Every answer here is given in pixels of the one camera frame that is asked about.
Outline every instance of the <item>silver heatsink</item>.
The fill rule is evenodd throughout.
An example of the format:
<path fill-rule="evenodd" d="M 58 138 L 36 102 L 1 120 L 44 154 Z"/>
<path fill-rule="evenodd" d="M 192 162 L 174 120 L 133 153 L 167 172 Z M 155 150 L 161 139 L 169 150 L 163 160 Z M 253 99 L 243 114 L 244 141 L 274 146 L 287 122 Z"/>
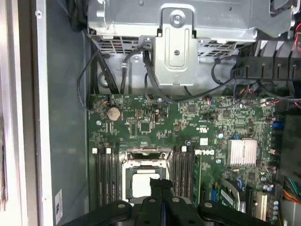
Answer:
<path fill-rule="evenodd" d="M 229 140 L 227 165 L 253 166 L 256 164 L 256 152 L 256 140 Z"/>

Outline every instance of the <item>black cable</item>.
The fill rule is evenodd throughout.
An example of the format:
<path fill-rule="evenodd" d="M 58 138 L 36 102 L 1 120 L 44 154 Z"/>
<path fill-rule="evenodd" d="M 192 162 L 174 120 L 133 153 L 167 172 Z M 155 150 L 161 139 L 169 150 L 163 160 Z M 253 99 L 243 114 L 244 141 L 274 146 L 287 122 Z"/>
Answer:
<path fill-rule="evenodd" d="M 91 58 L 88 60 L 86 66 L 84 67 L 84 69 L 82 70 L 82 72 L 79 74 L 79 77 L 77 79 L 77 94 L 78 94 L 78 97 L 79 97 L 79 101 L 80 101 L 80 104 L 87 110 L 87 111 L 91 111 L 91 109 L 89 107 L 87 107 L 85 105 L 85 102 L 84 100 L 82 99 L 81 97 L 81 93 L 80 93 L 80 81 L 81 81 L 81 78 L 83 77 L 83 75 L 85 74 L 87 68 L 90 66 L 91 62 L 94 60 L 94 58 L 97 56 L 99 50 L 96 51 L 92 56 Z"/>
<path fill-rule="evenodd" d="M 214 64 L 213 64 L 213 66 L 211 68 L 211 77 L 212 77 L 212 79 L 213 79 L 213 81 L 215 83 L 217 83 L 219 85 L 222 85 L 222 82 L 216 78 L 216 75 L 214 73 L 215 67 L 217 65 L 219 65 L 222 62 L 222 60 L 231 60 L 231 59 L 236 59 L 236 58 L 237 58 L 237 56 L 225 56 L 225 57 L 223 57 L 221 59 L 217 58 L 217 59 L 214 60 Z"/>
<path fill-rule="evenodd" d="M 123 63 L 127 64 L 128 60 L 138 54 L 141 53 L 144 50 L 144 47 L 139 47 L 138 49 L 132 51 L 131 53 L 129 53 L 126 58 L 123 60 Z M 127 80 L 127 65 L 126 67 L 122 68 L 122 81 L 121 81 L 121 85 L 120 85 L 120 93 L 123 94 L 124 93 L 124 89 L 126 87 L 126 80 Z"/>
<path fill-rule="evenodd" d="M 101 52 L 98 52 L 97 54 L 97 61 L 99 63 L 99 66 L 103 72 L 103 75 L 108 83 L 108 87 L 111 91 L 112 94 L 119 94 L 116 82 L 114 80 L 114 76 L 112 74 L 112 72 L 110 71 L 103 55 Z"/>
<path fill-rule="evenodd" d="M 83 6 L 82 0 L 66 0 L 68 12 L 70 14 L 69 22 L 71 29 L 80 32 L 87 28 L 86 6 Z"/>
<path fill-rule="evenodd" d="M 91 52 L 97 51 L 93 42 L 91 42 Z M 92 93 L 99 94 L 98 76 L 97 76 L 97 60 L 94 58 L 90 65 L 90 90 Z"/>
<path fill-rule="evenodd" d="M 145 63 L 145 67 L 146 67 L 146 71 L 147 71 L 147 74 L 148 74 L 148 77 L 150 79 L 150 82 L 153 86 L 153 88 L 157 91 L 158 95 L 164 99 L 165 101 L 167 102 L 170 102 L 170 103 L 183 103 L 183 102 L 188 102 L 188 101 L 192 101 L 192 100 L 195 100 L 195 99 L 198 99 L 198 98 L 201 98 L 201 97 L 205 97 L 211 93 L 214 93 L 218 90 L 220 90 L 221 88 L 224 88 L 225 86 L 227 86 L 230 82 L 232 82 L 234 79 L 229 79 L 228 81 L 226 81 L 225 83 L 223 83 L 222 85 L 218 86 L 218 87 L 215 87 L 209 91 L 206 91 L 206 92 L 203 92 L 203 93 L 199 93 L 195 96 L 190 96 L 188 98 L 184 98 L 184 99 L 178 99 L 178 100 L 174 100 L 174 99 L 171 99 L 170 97 L 166 96 L 165 94 L 162 93 L 162 91 L 160 90 L 158 84 L 157 84 L 157 81 L 156 81 L 156 78 L 155 78 L 155 74 L 153 72 L 153 67 L 152 67 L 152 64 L 151 64 L 151 60 L 150 60 L 150 56 L 149 54 L 144 54 L 144 63 Z"/>
<path fill-rule="evenodd" d="M 229 106 L 225 106 L 225 107 L 217 107 L 214 105 L 209 105 L 209 106 L 216 108 L 216 109 L 227 109 L 227 108 L 231 108 L 231 107 L 234 107 L 234 106 L 242 103 L 243 99 L 245 99 L 245 97 L 248 95 L 248 93 L 245 92 L 244 95 L 240 99 L 238 99 L 236 97 L 236 86 L 237 86 L 237 80 L 235 80 L 234 85 L 233 85 L 233 99 L 234 99 L 235 103 L 233 103 L 232 105 L 229 105 Z"/>
<path fill-rule="evenodd" d="M 286 101 L 289 101 L 289 102 L 300 102 L 301 101 L 301 98 L 288 98 L 288 97 L 282 97 L 282 96 L 279 96 L 277 94 L 274 94 L 274 93 L 271 93 L 270 91 L 268 91 L 264 86 L 263 84 L 260 82 L 260 81 L 257 81 L 257 84 L 258 86 L 263 89 L 263 91 L 270 97 L 274 97 L 278 100 L 286 100 Z"/>
<path fill-rule="evenodd" d="M 184 86 L 184 90 L 187 93 L 188 96 L 192 96 L 192 94 L 190 93 L 190 91 L 188 90 L 187 86 Z"/>

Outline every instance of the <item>cable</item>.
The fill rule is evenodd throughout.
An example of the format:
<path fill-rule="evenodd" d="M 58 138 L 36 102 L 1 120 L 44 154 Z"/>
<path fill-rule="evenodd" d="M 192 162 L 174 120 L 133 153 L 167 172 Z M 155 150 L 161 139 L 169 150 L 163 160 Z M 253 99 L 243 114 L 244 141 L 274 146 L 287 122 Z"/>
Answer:
<path fill-rule="evenodd" d="M 94 51 L 97 51 L 95 48 L 94 43 L 91 41 L 91 53 Z M 99 94 L 99 88 L 98 88 L 98 76 L 97 76 L 97 59 L 93 59 L 90 65 L 90 92 Z"/>
<path fill-rule="evenodd" d="M 240 99 L 237 99 L 237 97 L 236 97 L 236 82 L 237 81 L 235 80 L 234 85 L 233 85 L 233 98 L 236 101 L 234 104 L 229 105 L 229 106 L 224 106 L 224 107 L 217 107 L 217 106 L 214 106 L 214 105 L 211 105 L 211 104 L 209 104 L 209 106 L 213 107 L 215 109 L 227 109 L 227 108 L 231 108 L 231 107 L 234 107 L 234 106 L 242 103 L 243 99 L 245 99 L 245 97 L 248 95 L 248 92 L 245 92 L 244 95 Z"/>
<path fill-rule="evenodd" d="M 187 94 L 188 96 L 192 96 L 192 94 L 191 94 L 190 91 L 188 90 L 188 87 L 187 87 L 187 86 L 184 86 L 184 90 L 185 90 L 185 92 L 186 92 L 186 94 Z"/>
<path fill-rule="evenodd" d="M 124 94 L 124 89 L 125 89 L 125 86 L 126 86 L 126 80 L 127 80 L 127 62 L 128 60 L 138 54 L 138 53 L 141 53 L 142 51 L 144 50 L 144 47 L 139 47 L 138 49 L 132 51 L 131 53 L 129 53 L 126 58 L 123 60 L 123 63 L 126 64 L 125 67 L 122 68 L 122 81 L 121 81 L 121 85 L 120 85 L 120 93 L 121 94 Z"/>
<path fill-rule="evenodd" d="M 279 100 L 286 100 L 286 101 L 289 101 L 289 102 L 300 102 L 301 99 L 300 98 L 288 98 L 288 97 L 282 97 L 282 96 L 279 96 L 277 94 L 274 94 L 274 93 L 271 93 L 270 91 L 268 91 L 264 86 L 263 84 L 260 82 L 260 81 L 257 81 L 257 84 L 260 88 L 262 88 L 266 94 L 270 97 L 273 97 L 273 98 L 276 98 L 276 99 L 279 99 Z"/>
<path fill-rule="evenodd" d="M 215 59 L 214 60 L 214 64 L 213 64 L 213 66 L 212 66 L 212 68 L 211 68 L 211 77 L 212 77 L 212 79 L 213 79 L 213 81 L 215 82 L 215 83 L 217 83 L 217 84 L 219 84 L 219 85 L 222 85 L 223 83 L 220 81 L 220 80 L 218 80 L 217 78 L 216 78 L 216 75 L 215 75 L 215 73 L 214 73 L 214 70 L 215 70 L 215 67 L 217 66 L 217 65 L 219 65 L 221 62 L 222 62 L 222 60 L 231 60 L 231 59 L 236 59 L 237 58 L 237 56 L 225 56 L 225 57 L 223 57 L 223 58 L 217 58 L 217 59 Z"/>
<path fill-rule="evenodd" d="M 97 61 L 99 63 L 99 66 L 103 72 L 103 75 L 108 83 L 108 87 L 112 94 L 119 94 L 116 82 L 114 80 L 113 74 L 110 71 L 102 53 L 99 51 L 97 54 Z"/>
<path fill-rule="evenodd" d="M 80 93 L 80 81 L 81 81 L 83 75 L 85 74 L 87 68 L 90 66 L 91 62 L 94 60 L 94 58 L 97 56 L 98 53 L 99 53 L 99 50 L 96 51 L 96 52 L 91 56 L 91 58 L 88 60 L 86 66 L 84 67 L 84 69 L 82 70 L 82 72 L 79 74 L 79 77 L 78 77 L 78 79 L 77 79 L 77 94 L 78 94 L 78 97 L 79 97 L 79 101 L 80 101 L 80 104 L 81 104 L 87 111 L 91 111 L 91 109 L 85 105 L 85 102 L 84 102 L 84 100 L 83 100 L 82 97 L 81 97 L 81 93 Z"/>
<path fill-rule="evenodd" d="M 298 24 L 298 26 L 296 27 L 295 29 L 295 41 L 294 41 L 294 44 L 296 45 L 297 47 L 297 50 L 301 52 L 301 47 L 298 45 L 298 38 L 299 38 L 299 35 L 298 35 L 298 29 L 300 28 L 301 24 Z"/>
<path fill-rule="evenodd" d="M 295 182 L 292 179 L 290 179 L 290 178 L 288 180 L 291 182 L 291 184 L 292 184 L 295 192 L 297 193 L 297 195 L 299 195 L 299 191 L 298 191 L 298 188 L 297 188 Z"/>
<path fill-rule="evenodd" d="M 198 98 L 201 98 L 201 97 L 205 97 L 211 93 L 214 93 L 222 88 L 224 88 L 226 85 L 228 85 L 229 83 L 231 83 L 234 79 L 229 79 L 228 81 L 226 81 L 225 83 L 223 83 L 222 85 L 218 86 L 218 87 L 215 87 L 209 91 L 206 91 L 206 92 L 203 92 L 203 93 L 199 93 L 195 96 L 190 96 L 188 98 L 183 98 L 183 99 L 178 99 L 178 100 L 174 100 L 168 96 L 166 96 L 165 94 L 163 94 L 163 92 L 160 90 L 158 84 L 157 84 L 157 81 L 156 81 L 156 77 L 155 77 L 155 74 L 153 72 L 153 67 L 152 67 L 152 64 L 151 64 L 151 60 L 150 60 L 150 56 L 149 54 L 144 54 L 144 63 L 145 63 L 145 67 L 146 67 L 146 71 L 147 71 L 147 74 L 148 74 L 148 77 L 150 79 L 150 82 L 153 86 L 153 88 L 157 91 L 158 95 L 164 99 L 165 101 L 167 102 L 170 102 L 170 103 L 183 103 L 183 102 L 188 102 L 188 101 L 192 101 L 192 100 L 195 100 L 195 99 L 198 99 Z"/>

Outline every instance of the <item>blue connector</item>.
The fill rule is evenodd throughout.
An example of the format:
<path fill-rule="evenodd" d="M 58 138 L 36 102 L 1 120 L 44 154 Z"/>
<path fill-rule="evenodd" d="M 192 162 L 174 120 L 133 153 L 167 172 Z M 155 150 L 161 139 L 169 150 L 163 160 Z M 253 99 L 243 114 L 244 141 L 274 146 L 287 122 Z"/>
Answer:
<path fill-rule="evenodd" d="M 272 127 L 274 128 L 274 129 L 283 129 L 284 128 L 284 123 L 283 122 L 274 122 L 273 124 L 272 124 Z"/>
<path fill-rule="evenodd" d="M 236 139 L 236 140 L 239 140 L 239 139 L 240 139 L 240 135 L 235 134 L 235 135 L 233 136 L 233 138 Z"/>

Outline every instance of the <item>sticker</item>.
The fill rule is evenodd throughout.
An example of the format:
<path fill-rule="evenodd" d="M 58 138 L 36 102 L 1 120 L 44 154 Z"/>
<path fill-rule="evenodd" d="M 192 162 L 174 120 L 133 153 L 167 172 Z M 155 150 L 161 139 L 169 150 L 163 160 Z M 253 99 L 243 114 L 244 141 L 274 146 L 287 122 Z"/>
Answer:
<path fill-rule="evenodd" d="M 221 190 L 222 196 L 233 206 L 233 200 L 223 190 Z"/>
<path fill-rule="evenodd" d="M 57 225 L 60 219 L 63 217 L 63 197 L 62 190 L 60 190 L 55 196 L 55 224 Z"/>
<path fill-rule="evenodd" d="M 208 138 L 200 138 L 199 145 L 207 146 L 208 145 Z"/>

